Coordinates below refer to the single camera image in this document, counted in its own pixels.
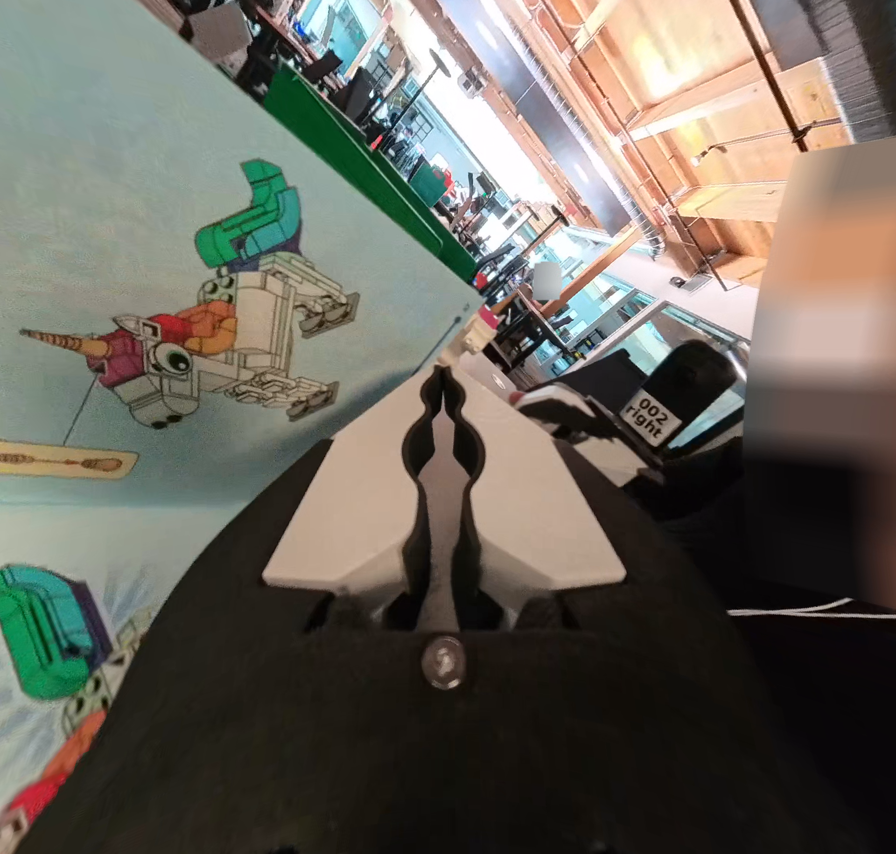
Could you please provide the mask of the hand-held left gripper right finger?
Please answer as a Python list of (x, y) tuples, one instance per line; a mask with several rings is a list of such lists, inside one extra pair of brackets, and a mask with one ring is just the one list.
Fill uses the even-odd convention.
[(445, 411), (468, 477), (451, 569), (459, 622), (514, 622), (533, 599), (625, 580), (552, 437), (458, 369), (445, 372)]

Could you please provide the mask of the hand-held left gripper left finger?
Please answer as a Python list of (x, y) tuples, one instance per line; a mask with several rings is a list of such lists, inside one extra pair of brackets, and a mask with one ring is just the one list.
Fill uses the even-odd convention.
[(442, 369), (409, 378), (335, 435), (273, 556), (270, 587), (358, 600), (385, 620), (417, 620), (431, 579), (427, 494)]

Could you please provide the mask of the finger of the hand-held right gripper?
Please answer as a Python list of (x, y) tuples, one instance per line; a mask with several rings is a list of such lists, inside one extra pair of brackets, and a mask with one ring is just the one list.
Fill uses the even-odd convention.
[(664, 476), (616, 437), (594, 437), (576, 431), (554, 431), (553, 438), (566, 442), (590, 465), (602, 472), (613, 484), (626, 485), (644, 478), (657, 485)]
[(594, 420), (597, 413), (588, 398), (566, 385), (554, 384), (520, 395), (520, 413), (538, 423)]

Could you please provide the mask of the lego instruction booklet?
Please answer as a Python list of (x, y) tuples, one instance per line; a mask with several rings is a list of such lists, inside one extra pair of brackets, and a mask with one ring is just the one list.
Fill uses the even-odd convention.
[(137, 0), (1, 0), (2, 852), (177, 583), (469, 284)]

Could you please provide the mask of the green cardboard box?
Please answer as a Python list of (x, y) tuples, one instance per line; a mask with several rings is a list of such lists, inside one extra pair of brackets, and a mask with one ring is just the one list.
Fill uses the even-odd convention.
[(457, 278), (472, 284), (476, 262), (364, 134), (302, 76), (283, 64), (273, 75), (264, 109), (293, 136)]

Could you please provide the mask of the black floor lamp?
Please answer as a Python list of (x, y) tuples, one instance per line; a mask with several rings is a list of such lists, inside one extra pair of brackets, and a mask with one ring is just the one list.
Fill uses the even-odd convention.
[(413, 139), (422, 141), (433, 130), (446, 133), (452, 129), (444, 111), (437, 104), (438, 80), (450, 78), (438, 50), (428, 49), (423, 63), (418, 66), (407, 61), (407, 71), (393, 97), (399, 129), (407, 130)]

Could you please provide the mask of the ribbed metal duct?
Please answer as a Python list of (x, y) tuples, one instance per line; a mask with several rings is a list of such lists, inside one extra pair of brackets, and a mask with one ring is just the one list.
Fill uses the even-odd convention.
[(666, 253), (666, 234), (656, 225), (626, 189), (620, 189), (617, 198), (622, 204), (634, 226), (641, 233), (641, 238), (647, 246), (648, 254), (653, 260), (657, 260)]

